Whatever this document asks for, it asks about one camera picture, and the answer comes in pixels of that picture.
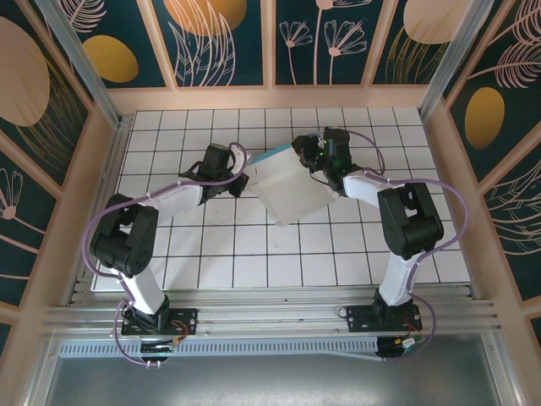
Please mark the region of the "blue and white paper box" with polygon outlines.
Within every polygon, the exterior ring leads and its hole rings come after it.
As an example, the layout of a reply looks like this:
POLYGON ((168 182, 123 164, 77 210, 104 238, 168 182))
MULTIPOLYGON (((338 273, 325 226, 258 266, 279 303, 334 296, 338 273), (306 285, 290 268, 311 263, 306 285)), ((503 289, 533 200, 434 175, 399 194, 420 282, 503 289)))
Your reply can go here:
POLYGON ((245 173, 248 188, 263 203, 270 220, 284 227, 334 203, 338 194, 312 178, 290 142, 254 158, 245 173))

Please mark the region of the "base wiring connector bundle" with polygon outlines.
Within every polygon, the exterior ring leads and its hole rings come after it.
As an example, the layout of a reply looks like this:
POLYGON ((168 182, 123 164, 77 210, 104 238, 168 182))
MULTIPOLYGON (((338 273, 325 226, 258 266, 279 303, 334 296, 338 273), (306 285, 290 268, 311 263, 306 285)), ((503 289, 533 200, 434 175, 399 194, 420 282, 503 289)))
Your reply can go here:
POLYGON ((173 321, 176 334, 165 340, 144 340, 139 347, 139 357, 147 368, 152 365, 161 367, 165 361, 178 349, 181 342, 189 335, 189 327, 181 321, 173 321))
POLYGON ((384 361, 399 359, 423 343, 425 338, 421 331, 411 327, 402 336, 378 337, 376 355, 384 361))

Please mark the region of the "grey metal sheet panel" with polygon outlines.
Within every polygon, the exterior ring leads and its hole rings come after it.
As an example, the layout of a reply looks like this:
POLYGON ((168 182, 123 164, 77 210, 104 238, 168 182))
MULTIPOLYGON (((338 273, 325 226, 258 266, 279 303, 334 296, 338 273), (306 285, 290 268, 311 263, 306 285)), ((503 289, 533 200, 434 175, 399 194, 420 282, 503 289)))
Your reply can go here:
POLYGON ((332 355, 61 359, 46 406, 501 406, 484 365, 332 355))

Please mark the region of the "aluminium side rail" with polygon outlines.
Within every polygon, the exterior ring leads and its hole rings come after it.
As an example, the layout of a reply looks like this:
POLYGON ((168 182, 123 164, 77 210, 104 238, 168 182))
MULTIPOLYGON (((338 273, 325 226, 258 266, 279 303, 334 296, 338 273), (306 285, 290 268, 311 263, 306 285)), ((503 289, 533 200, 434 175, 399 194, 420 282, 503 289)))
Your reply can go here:
POLYGON ((122 116, 117 132, 112 137, 111 145, 107 152, 105 167, 99 178, 100 184, 90 220, 106 208, 110 196, 114 195, 117 191, 117 183, 122 172, 124 155, 128 147, 133 124, 134 115, 122 116))

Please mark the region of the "aluminium rail frame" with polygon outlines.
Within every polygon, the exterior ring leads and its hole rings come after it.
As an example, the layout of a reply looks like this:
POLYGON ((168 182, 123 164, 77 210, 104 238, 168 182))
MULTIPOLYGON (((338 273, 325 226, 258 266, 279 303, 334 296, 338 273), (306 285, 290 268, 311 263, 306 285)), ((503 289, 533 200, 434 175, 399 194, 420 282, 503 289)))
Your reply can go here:
MULTIPOLYGON (((167 295, 173 308, 197 309, 199 337, 330 337, 347 333, 338 310, 371 304, 374 291, 373 286, 218 288, 172 290, 167 295)), ((475 299, 466 284, 422 285, 415 294, 424 332, 465 334, 502 328, 495 305, 475 299)), ((70 305, 46 312, 44 330, 80 329, 107 336, 123 296, 120 292, 76 292, 70 305)))

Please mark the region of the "aluminium corner post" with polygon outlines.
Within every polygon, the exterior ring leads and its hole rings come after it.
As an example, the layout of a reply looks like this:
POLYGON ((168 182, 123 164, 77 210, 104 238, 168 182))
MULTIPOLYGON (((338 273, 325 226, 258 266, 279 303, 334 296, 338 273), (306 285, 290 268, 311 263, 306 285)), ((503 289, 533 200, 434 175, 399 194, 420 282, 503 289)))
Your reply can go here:
POLYGON ((108 123, 114 129, 119 129, 121 116, 114 107, 107 88, 96 72, 79 37, 68 22, 60 3, 57 0, 35 0, 35 3, 46 22, 51 26, 52 32, 56 35, 63 50, 73 62, 75 69, 79 72, 81 79, 94 97, 97 106, 105 115, 108 123))
POLYGON ((478 35, 478 31, 489 16, 494 1, 473 0, 468 7, 418 106, 419 117, 423 124, 428 122, 445 88, 465 58, 468 49, 478 35))

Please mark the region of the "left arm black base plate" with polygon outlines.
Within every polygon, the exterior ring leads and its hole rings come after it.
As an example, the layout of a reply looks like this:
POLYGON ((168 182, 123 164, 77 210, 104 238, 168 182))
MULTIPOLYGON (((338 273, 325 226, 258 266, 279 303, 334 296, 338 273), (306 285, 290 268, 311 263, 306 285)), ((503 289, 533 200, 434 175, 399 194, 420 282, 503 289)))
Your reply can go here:
POLYGON ((123 336, 187 336, 196 333, 196 309, 166 309, 148 315, 136 309, 123 312, 123 336))

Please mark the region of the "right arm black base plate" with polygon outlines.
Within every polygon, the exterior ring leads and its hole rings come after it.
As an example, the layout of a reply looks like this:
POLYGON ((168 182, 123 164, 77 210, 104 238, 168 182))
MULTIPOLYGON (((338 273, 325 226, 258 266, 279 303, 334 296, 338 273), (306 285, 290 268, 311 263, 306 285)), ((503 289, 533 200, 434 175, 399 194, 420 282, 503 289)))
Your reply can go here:
POLYGON ((407 332, 411 326, 423 329, 419 308, 412 301, 391 307, 376 303, 352 305, 346 311, 349 332, 407 332))

